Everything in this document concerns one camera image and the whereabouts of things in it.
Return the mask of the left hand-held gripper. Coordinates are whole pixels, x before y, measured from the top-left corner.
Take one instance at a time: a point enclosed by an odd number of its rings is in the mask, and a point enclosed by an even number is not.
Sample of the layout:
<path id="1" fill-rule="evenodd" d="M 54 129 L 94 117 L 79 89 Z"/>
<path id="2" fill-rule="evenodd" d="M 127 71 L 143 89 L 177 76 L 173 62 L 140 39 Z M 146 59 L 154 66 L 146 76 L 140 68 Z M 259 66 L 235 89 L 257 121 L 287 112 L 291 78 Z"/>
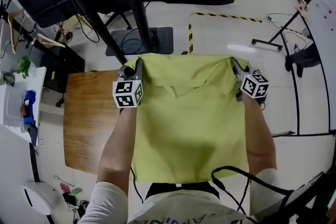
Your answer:
<path id="1" fill-rule="evenodd" d="M 135 69 L 122 66 L 113 82 L 112 94 L 117 108 L 136 108 L 143 97 L 142 59 L 136 61 Z"/>

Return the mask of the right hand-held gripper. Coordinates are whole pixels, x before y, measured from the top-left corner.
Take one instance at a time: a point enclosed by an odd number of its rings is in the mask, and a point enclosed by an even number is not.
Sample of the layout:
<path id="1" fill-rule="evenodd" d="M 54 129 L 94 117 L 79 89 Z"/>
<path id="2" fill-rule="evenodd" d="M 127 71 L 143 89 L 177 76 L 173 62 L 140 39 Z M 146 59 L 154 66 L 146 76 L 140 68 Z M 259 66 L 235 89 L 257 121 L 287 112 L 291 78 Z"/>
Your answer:
<path id="1" fill-rule="evenodd" d="M 254 70 L 252 73 L 245 72 L 235 58 L 231 58 L 230 64 L 238 80 L 238 92 L 258 103 L 263 103 L 269 89 L 269 81 L 266 77 L 259 70 Z"/>

